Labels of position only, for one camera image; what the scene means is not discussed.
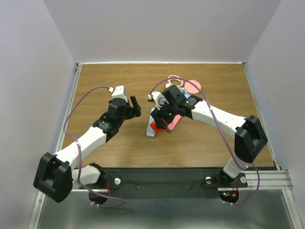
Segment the red cube socket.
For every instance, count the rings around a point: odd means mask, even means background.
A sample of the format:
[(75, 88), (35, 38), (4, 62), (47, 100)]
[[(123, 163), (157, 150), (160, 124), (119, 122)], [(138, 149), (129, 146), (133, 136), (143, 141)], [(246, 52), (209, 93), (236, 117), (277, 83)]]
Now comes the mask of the red cube socket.
[(155, 121), (153, 121), (151, 124), (150, 124), (150, 127), (152, 128), (152, 130), (156, 133), (156, 134), (159, 134), (163, 131), (165, 131), (166, 129), (163, 129), (163, 128), (158, 128), (157, 127), (157, 123)]

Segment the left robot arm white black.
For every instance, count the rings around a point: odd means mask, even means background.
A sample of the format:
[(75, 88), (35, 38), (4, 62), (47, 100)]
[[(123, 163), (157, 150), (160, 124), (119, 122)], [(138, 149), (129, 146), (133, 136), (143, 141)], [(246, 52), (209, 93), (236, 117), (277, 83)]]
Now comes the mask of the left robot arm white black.
[(82, 171), (82, 160), (93, 150), (107, 143), (118, 132), (123, 122), (141, 116), (141, 107), (135, 96), (129, 100), (113, 98), (108, 110), (96, 120), (88, 131), (66, 148), (45, 153), (39, 161), (33, 186), (46, 196), (60, 203), (83, 184), (101, 188), (106, 176), (98, 165), (87, 166)]

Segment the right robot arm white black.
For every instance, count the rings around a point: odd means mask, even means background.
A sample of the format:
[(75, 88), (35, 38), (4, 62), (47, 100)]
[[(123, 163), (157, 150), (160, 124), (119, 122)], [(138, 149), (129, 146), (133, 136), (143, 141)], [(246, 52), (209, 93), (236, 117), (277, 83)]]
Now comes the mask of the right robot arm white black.
[(224, 186), (233, 184), (236, 177), (254, 162), (268, 143), (262, 124), (256, 116), (246, 118), (233, 115), (211, 106), (207, 100), (198, 96), (185, 96), (175, 85), (162, 92), (149, 93), (148, 101), (155, 103), (151, 112), (154, 119), (151, 127), (155, 132), (165, 130), (179, 115), (214, 126), (223, 140), (226, 140), (226, 135), (233, 138), (234, 148), (228, 149), (231, 158), (219, 175)]

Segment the pink triangular power strip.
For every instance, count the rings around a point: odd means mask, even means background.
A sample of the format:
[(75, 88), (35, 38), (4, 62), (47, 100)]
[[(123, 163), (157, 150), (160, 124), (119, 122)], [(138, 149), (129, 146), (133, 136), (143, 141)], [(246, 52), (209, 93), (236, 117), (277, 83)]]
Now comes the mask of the pink triangular power strip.
[(176, 115), (175, 118), (172, 120), (172, 122), (167, 125), (166, 130), (168, 132), (172, 131), (176, 127), (176, 125), (178, 124), (180, 119), (181, 119), (181, 116)]

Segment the blue round socket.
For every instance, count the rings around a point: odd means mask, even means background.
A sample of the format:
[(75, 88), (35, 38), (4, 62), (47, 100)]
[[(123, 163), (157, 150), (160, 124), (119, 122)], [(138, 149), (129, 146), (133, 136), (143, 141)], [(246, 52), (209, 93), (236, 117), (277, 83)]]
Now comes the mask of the blue round socket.
[(182, 94), (184, 94), (184, 96), (185, 96), (186, 98), (189, 98), (189, 97), (190, 97), (190, 94), (189, 94), (185, 89), (180, 89), (180, 92), (181, 92)]

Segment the pink round socket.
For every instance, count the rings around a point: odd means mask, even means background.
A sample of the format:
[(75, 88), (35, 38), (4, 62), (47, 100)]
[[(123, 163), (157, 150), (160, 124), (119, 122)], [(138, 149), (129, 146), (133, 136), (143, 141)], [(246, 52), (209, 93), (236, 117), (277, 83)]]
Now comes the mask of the pink round socket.
[(189, 94), (198, 94), (202, 87), (198, 81), (190, 80), (185, 82), (184, 88)]

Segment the aluminium frame rail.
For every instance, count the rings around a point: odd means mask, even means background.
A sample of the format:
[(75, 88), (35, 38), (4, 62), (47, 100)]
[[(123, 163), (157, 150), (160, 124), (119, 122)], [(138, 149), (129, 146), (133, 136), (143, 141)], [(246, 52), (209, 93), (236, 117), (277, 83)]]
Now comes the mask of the aluminium frame rail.
[(63, 118), (62, 118), (62, 122), (59, 126), (59, 132), (58, 132), (58, 138), (56, 140), (56, 145), (55, 145), (55, 149), (54, 149), (54, 153), (59, 151), (62, 147), (63, 141), (64, 141), (64, 123), (66, 121), (66, 118), (68, 117), (71, 109), (72, 109), (72, 104), (73, 104), (73, 100), (75, 97), (75, 93), (76, 93), (76, 89), (77, 89), (77, 85), (78, 85), (78, 81), (79, 81), (79, 77), (81, 74), (81, 69), (82, 69), (83, 64), (82, 63), (76, 63), (75, 64), (75, 72), (72, 75), (72, 80), (71, 80), (71, 84), (68, 87), (68, 97), (64, 103), (64, 113), (63, 113)]

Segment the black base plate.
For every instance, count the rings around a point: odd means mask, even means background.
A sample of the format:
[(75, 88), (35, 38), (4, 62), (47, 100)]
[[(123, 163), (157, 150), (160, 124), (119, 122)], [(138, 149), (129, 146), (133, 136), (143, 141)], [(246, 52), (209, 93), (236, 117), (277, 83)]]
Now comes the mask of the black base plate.
[(219, 198), (219, 189), (244, 188), (245, 173), (229, 178), (220, 167), (106, 168), (89, 187), (122, 199)]

